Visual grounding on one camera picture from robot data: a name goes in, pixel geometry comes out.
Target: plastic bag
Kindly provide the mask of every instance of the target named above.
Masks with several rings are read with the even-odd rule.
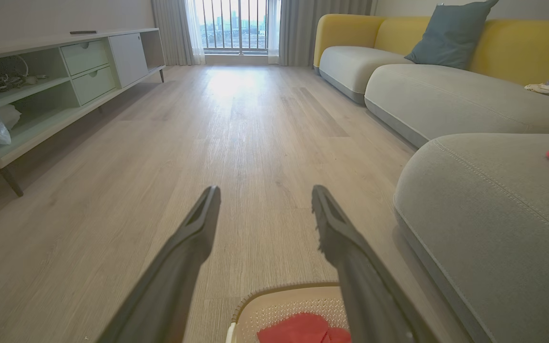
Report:
[[[10,131],[11,128],[18,123],[20,112],[13,105],[5,105],[0,107],[0,144],[11,144]]]

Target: blue pillow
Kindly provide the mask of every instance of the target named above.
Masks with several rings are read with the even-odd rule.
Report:
[[[417,64],[467,69],[490,8],[499,0],[463,6],[436,6],[423,39],[406,59]]]

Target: beige basket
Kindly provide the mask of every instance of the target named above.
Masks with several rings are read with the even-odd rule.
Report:
[[[257,343],[257,332],[297,313],[318,314],[329,326],[348,330],[337,282],[294,284],[244,298],[234,312],[226,343]]]

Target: sky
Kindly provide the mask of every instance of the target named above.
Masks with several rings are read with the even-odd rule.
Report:
[[[236,11],[238,17],[238,3],[241,6],[240,17],[242,20],[261,21],[266,15],[266,0],[194,0],[194,2],[198,11],[198,21],[201,24],[205,22],[204,17],[207,17],[207,22],[212,22],[212,18],[217,17],[223,17],[229,21],[231,11]]]

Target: white wall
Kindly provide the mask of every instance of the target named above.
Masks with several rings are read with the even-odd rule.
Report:
[[[151,0],[0,0],[0,41],[153,27]]]
[[[475,0],[378,0],[376,15],[384,17],[428,16],[437,4],[464,5]],[[488,19],[549,20],[549,0],[499,0]]]

